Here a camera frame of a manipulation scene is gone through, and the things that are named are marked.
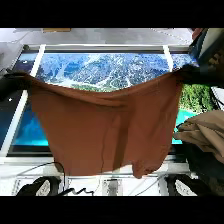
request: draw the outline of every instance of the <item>metal frame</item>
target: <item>metal frame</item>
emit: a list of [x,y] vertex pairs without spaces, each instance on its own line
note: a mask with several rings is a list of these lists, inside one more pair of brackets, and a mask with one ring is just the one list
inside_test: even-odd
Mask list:
[[[24,48],[25,50],[21,50],[20,53],[32,53],[32,52],[38,52],[38,55],[36,57],[31,75],[35,76],[37,69],[39,67],[41,58],[44,53],[118,53],[118,52],[123,52],[123,53],[161,53],[163,52],[167,58],[167,62],[169,65],[169,70],[172,71],[173,69],[173,61],[172,57],[170,55],[170,51],[173,52],[178,52],[178,53],[186,53],[188,51],[188,45],[182,45],[182,46],[177,46],[177,45],[171,45],[171,46],[152,46],[152,45],[107,45],[107,44],[98,44],[98,45],[93,45],[93,44],[59,44],[59,45],[29,45]],[[13,65],[11,68],[16,63],[16,60],[19,58],[19,56],[15,59]],[[7,153],[9,151],[9,147],[11,145],[14,133],[16,131],[16,128],[18,127],[19,121],[22,117],[25,105],[27,101],[27,92],[23,91],[23,95],[20,99],[20,102],[17,106],[17,109],[14,113],[14,117],[12,119],[12,126],[13,129],[10,125],[8,133],[6,135],[5,141],[3,143],[4,147],[2,147],[2,150],[0,151],[0,164],[1,167],[3,166],[14,166],[16,167],[24,167],[27,169],[27,166],[37,166],[43,163],[48,163],[48,162],[53,162],[53,157],[7,157]],[[161,169],[157,170],[154,172],[155,174],[160,174],[160,173],[167,173],[167,172],[189,172],[188,165],[185,163],[175,163],[175,169],[172,163],[164,163],[161,166]],[[44,172],[43,170],[38,173],[35,172],[35,175],[49,175],[49,170],[47,172]],[[58,173],[55,170],[53,171],[52,175],[61,175],[61,173]],[[112,172],[104,173],[102,175],[112,175]],[[122,167],[119,171],[119,176],[120,175],[131,175],[132,176],[132,169],[130,166]]]

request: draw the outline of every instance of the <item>brown cloth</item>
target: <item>brown cloth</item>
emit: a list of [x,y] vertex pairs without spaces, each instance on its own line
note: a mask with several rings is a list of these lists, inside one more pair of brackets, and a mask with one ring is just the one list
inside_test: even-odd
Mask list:
[[224,112],[213,110],[186,120],[173,137],[197,145],[204,152],[212,152],[224,163]]
[[32,110],[67,175],[97,175],[132,164],[141,178],[157,170],[169,152],[182,90],[178,74],[109,93],[26,79]]

